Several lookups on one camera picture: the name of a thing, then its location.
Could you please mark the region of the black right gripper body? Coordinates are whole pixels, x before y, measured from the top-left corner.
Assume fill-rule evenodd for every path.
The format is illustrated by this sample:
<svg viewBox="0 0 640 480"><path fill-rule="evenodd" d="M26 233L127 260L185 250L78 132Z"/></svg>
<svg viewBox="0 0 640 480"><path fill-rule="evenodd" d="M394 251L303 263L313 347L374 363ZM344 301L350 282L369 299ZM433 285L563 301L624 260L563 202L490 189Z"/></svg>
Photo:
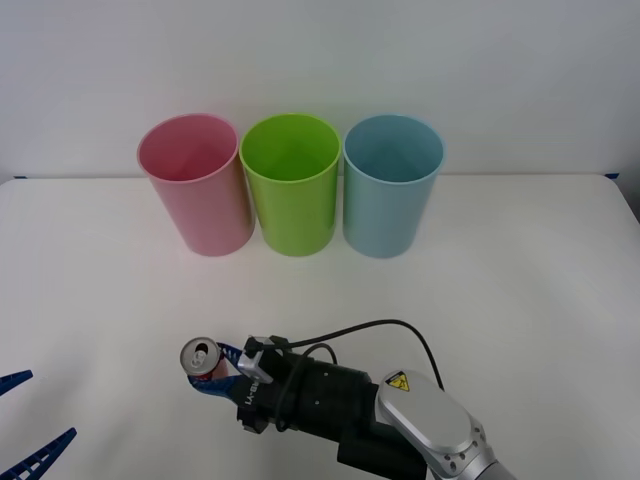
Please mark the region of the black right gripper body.
<svg viewBox="0 0 640 480"><path fill-rule="evenodd" d="M306 359L289 344L246 344L235 363L241 378L232 388L237 419L252 433L304 424Z"/></svg>

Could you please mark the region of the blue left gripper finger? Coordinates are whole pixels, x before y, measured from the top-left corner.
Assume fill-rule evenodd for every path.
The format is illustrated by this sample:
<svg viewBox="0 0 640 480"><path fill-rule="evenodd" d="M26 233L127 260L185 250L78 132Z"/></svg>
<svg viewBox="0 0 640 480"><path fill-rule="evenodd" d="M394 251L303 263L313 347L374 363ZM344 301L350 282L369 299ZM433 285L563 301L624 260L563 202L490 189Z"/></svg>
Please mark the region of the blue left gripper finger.
<svg viewBox="0 0 640 480"><path fill-rule="evenodd" d="M33 377L31 370L24 370L0 377L0 396L21 385Z"/></svg>
<svg viewBox="0 0 640 480"><path fill-rule="evenodd" d="M35 453L26 457L0 475L0 480L39 480L58 460L77 435L70 428Z"/></svg>

